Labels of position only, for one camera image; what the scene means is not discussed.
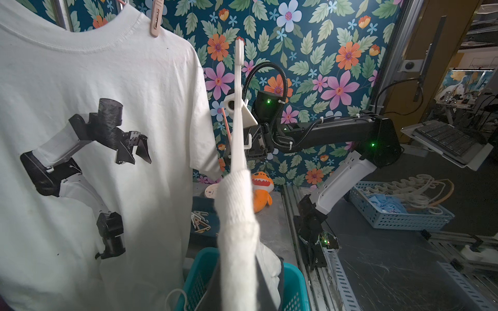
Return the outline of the white printed t-shirt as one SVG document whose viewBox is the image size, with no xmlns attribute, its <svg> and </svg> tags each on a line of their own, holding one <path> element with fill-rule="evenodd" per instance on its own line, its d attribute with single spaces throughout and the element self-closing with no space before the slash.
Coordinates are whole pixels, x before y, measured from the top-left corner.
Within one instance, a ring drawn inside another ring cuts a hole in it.
<svg viewBox="0 0 498 311">
<path fill-rule="evenodd" d="M 14 310 L 173 310 L 182 297 L 192 172 L 220 168 L 203 68 L 193 46 L 126 5 L 88 32 L 1 2 L 1 298 Z M 121 129 L 147 137 L 150 161 L 116 163 L 97 141 L 74 155 L 123 218 L 125 253 L 103 249 L 91 207 L 43 196 L 21 156 L 110 98 Z"/>
</svg>

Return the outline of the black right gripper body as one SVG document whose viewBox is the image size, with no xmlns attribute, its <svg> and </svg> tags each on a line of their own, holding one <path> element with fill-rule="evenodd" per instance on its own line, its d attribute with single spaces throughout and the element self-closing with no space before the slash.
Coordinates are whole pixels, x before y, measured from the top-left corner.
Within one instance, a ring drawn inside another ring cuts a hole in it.
<svg viewBox="0 0 498 311">
<path fill-rule="evenodd" d="M 267 159 L 272 154 L 276 146 L 272 141 L 269 124 L 258 124 L 243 129 L 244 144 L 250 145 L 250 149 L 245 149 L 245 158 L 248 161 Z"/>
</svg>

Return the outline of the white plastic hanger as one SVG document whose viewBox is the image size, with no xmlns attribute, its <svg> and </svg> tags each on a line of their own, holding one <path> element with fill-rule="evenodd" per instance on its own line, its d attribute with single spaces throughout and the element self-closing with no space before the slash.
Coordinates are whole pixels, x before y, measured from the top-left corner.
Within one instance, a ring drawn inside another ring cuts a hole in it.
<svg viewBox="0 0 498 311">
<path fill-rule="evenodd" d="M 230 172 L 247 169 L 246 155 L 252 148 L 253 135 L 250 128 L 257 126 L 255 118 L 247 108 L 242 85 L 242 68 L 245 61 L 245 43 L 243 39 L 235 41 L 234 56 L 234 92 L 225 98 L 225 106 L 233 120 L 232 133 L 230 134 Z"/>
</svg>

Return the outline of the beige clothespin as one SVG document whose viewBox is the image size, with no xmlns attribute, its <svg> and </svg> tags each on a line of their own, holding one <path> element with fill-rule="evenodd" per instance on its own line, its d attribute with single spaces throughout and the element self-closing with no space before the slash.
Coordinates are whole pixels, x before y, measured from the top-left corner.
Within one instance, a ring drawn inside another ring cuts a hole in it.
<svg viewBox="0 0 498 311">
<path fill-rule="evenodd" d="M 164 0 L 154 0 L 150 17 L 150 35 L 157 38 L 160 34 L 161 21 L 163 16 Z"/>
</svg>

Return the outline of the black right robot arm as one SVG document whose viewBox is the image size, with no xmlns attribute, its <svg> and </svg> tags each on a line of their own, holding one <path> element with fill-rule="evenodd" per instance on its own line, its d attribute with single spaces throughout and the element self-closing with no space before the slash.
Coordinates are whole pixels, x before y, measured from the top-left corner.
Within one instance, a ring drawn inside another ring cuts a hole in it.
<svg viewBox="0 0 498 311">
<path fill-rule="evenodd" d="M 243 101 L 245 156 L 266 161 L 273 152 L 286 154 L 278 166 L 266 164 L 279 186 L 312 189 L 298 202 L 296 231 L 311 268 L 326 264 L 323 249 L 332 245 L 322 224 L 332 207 L 364 177 L 395 163 L 402 154 L 393 122 L 384 116 L 352 105 L 361 85 L 361 73 L 373 78 L 374 68 L 353 67 L 340 75 L 317 75 L 307 82 L 316 98 L 315 114 L 296 110 L 289 103 L 290 80 L 272 62 L 243 62 L 240 93 L 230 91 L 226 107 Z"/>
</svg>

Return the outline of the plain white t-shirt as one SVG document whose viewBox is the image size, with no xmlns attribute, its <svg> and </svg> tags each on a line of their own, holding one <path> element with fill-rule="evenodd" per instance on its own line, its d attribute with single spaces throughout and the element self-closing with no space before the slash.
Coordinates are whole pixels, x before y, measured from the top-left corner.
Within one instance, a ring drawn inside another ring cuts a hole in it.
<svg viewBox="0 0 498 311">
<path fill-rule="evenodd" d="M 199 308 L 281 310 L 283 261 L 260 241 L 248 169 L 232 171 L 221 181 L 215 209 L 219 264 Z"/>
</svg>

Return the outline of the pink clothespin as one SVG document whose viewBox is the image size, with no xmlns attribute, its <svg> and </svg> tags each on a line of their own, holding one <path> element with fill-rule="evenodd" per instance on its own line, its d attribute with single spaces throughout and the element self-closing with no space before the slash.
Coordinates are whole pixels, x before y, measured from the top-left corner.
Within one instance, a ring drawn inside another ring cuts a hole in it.
<svg viewBox="0 0 498 311">
<path fill-rule="evenodd" d="M 224 120 L 224 124 L 225 124 L 225 129 L 226 129 L 226 136 L 227 136 L 228 142 L 230 143 L 232 140 L 232 135 L 231 135 L 231 131 L 230 131 L 230 126 L 228 124 L 228 119 L 226 116 L 225 108 L 222 108 L 222 115 L 223 115 L 223 120 Z"/>
</svg>

